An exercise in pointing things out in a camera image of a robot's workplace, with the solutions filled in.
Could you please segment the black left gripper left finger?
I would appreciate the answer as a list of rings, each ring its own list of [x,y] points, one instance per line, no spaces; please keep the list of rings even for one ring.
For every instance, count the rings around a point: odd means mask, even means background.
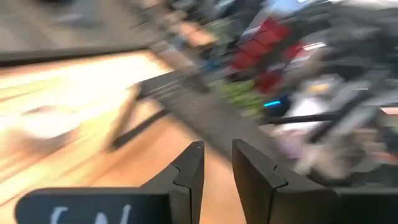
[[[205,144],[192,142],[140,187],[37,189],[18,200],[18,224],[199,224]]]

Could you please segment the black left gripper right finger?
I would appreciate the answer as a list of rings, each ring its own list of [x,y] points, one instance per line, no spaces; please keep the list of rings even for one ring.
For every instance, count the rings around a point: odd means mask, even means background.
[[[325,187],[233,140],[234,179],[249,224],[397,224],[397,189]]]

